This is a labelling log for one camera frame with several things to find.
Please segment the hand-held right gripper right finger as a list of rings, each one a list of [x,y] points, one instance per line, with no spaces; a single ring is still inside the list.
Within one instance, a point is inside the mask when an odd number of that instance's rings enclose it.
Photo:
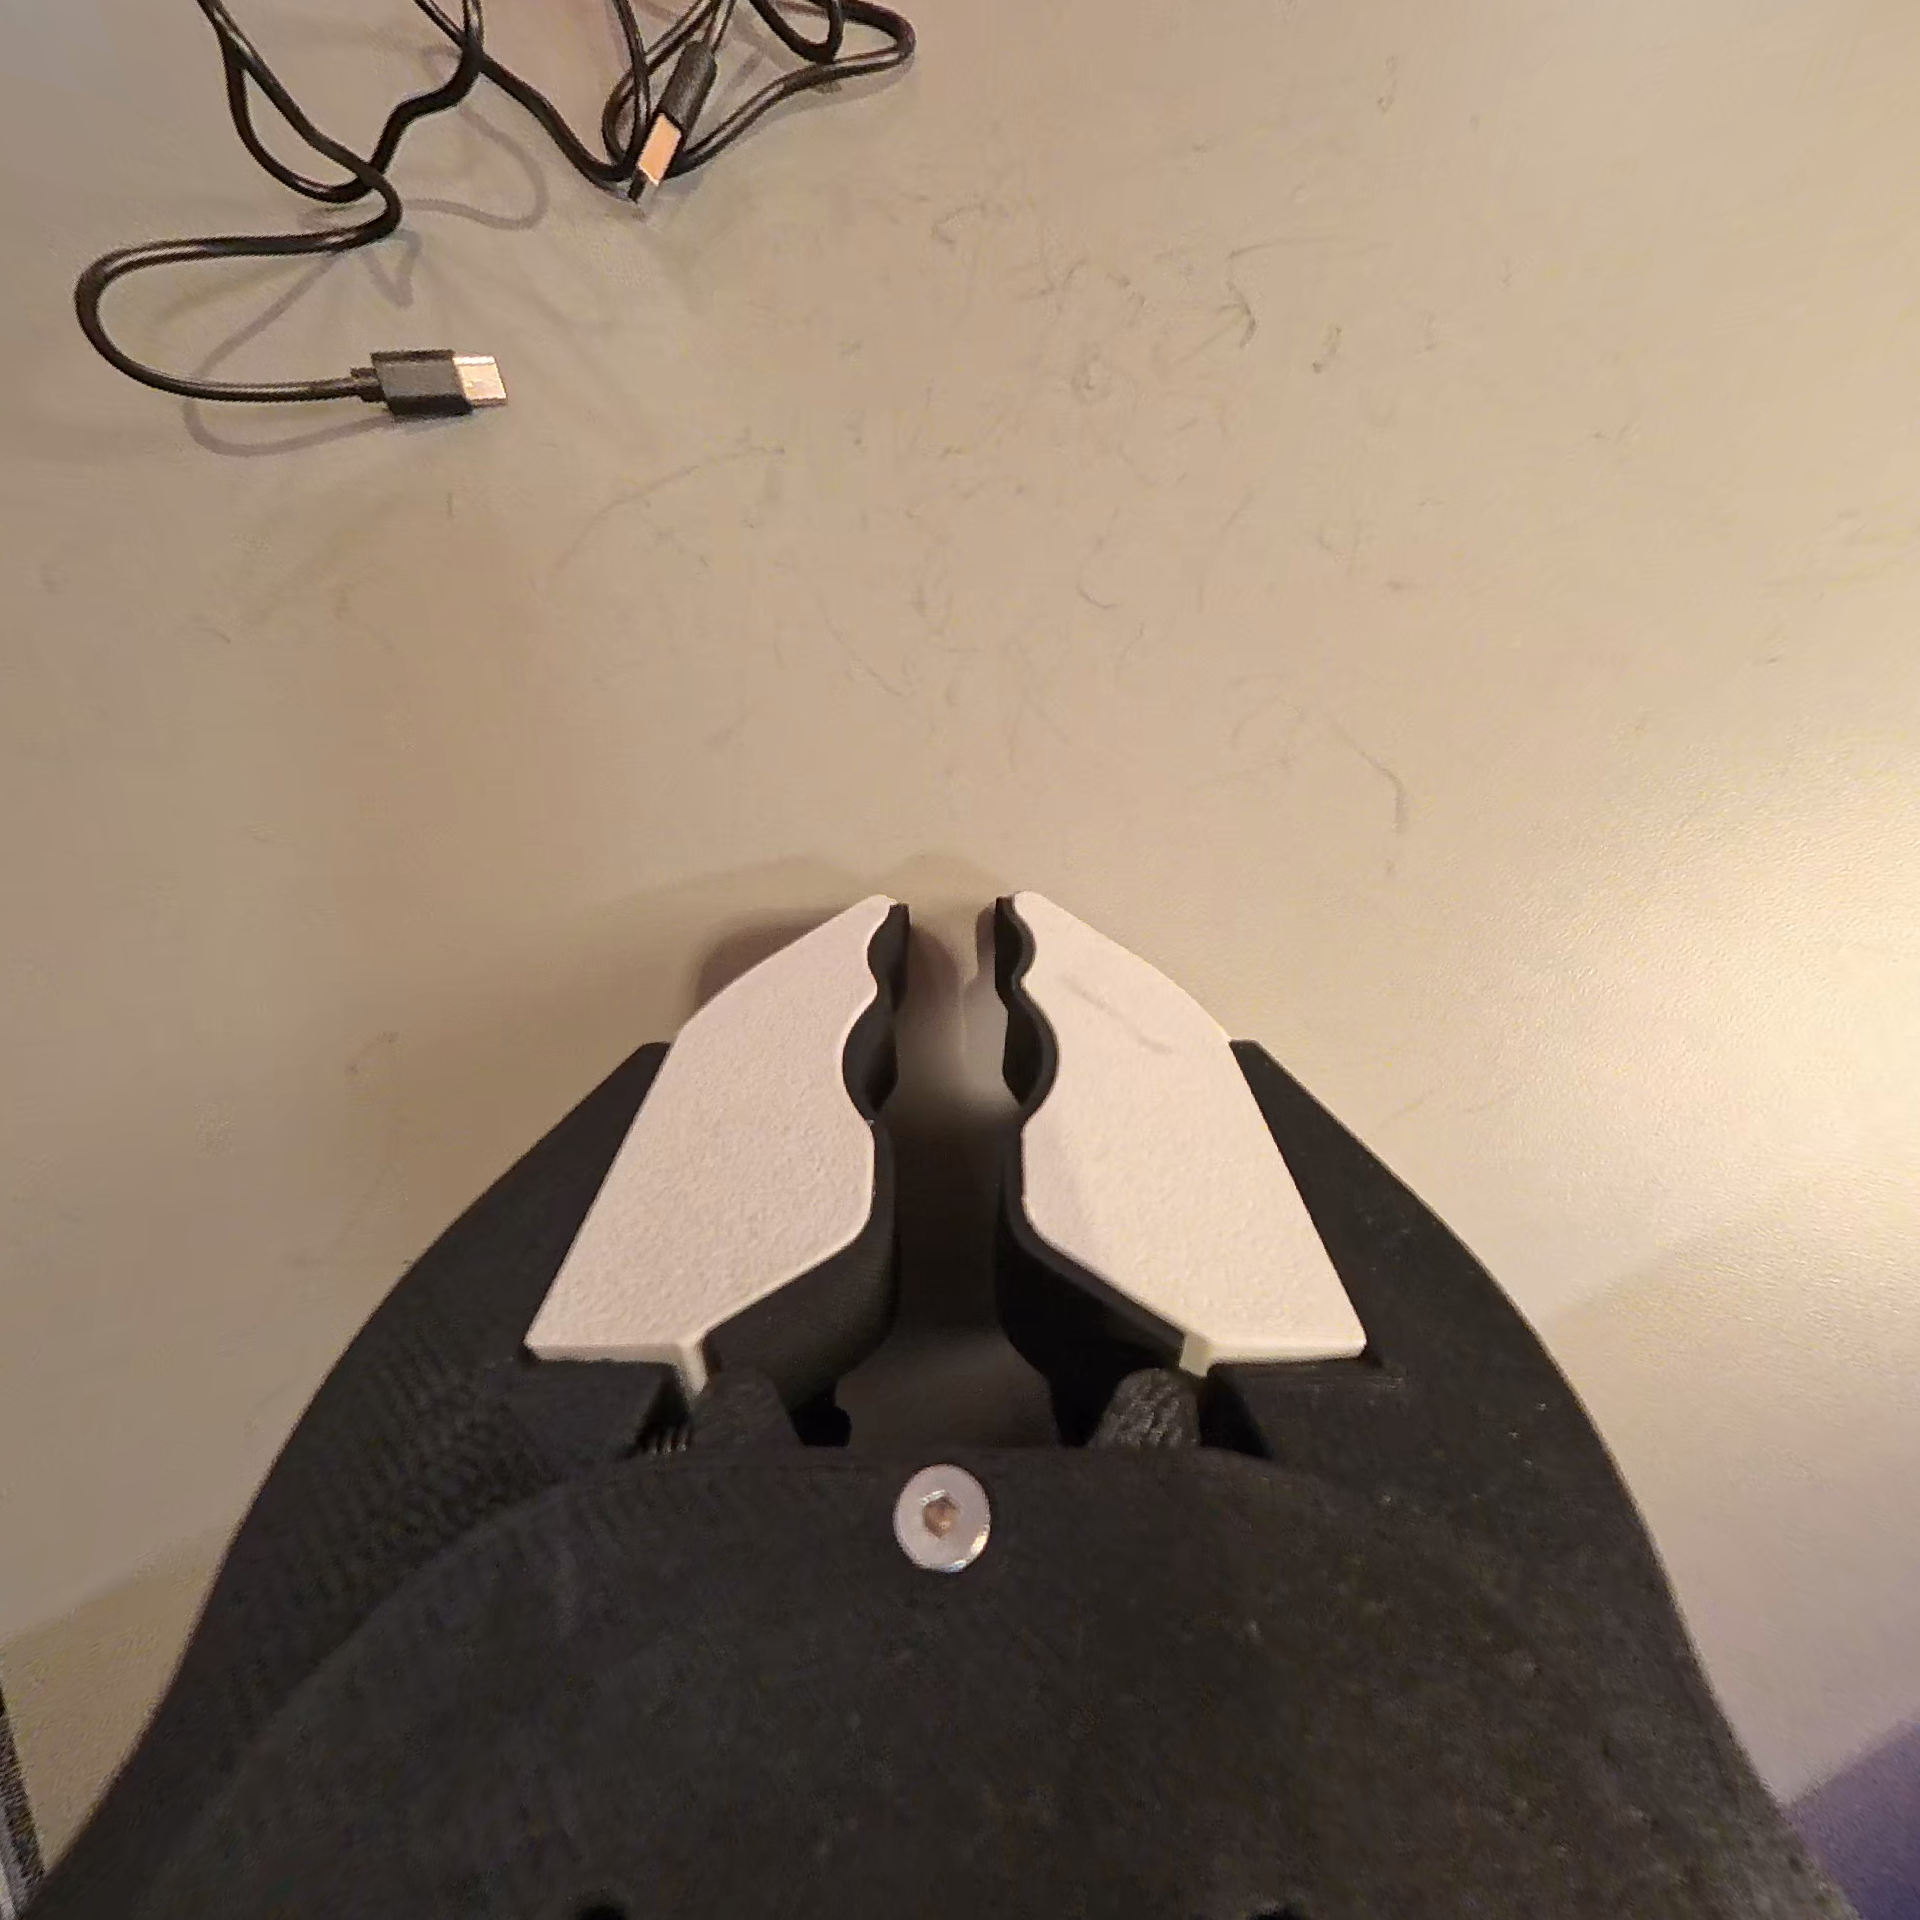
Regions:
[[[1039,893],[996,905],[1017,1240],[1189,1376],[1346,1363],[1362,1315],[1221,1022]]]

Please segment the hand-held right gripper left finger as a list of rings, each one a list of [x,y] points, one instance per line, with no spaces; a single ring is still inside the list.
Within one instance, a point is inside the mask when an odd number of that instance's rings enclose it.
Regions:
[[[535,1360],[830,1392],[878,1346],[904,945],[908,907],[863,898],[682,1025],[531,1322]]]

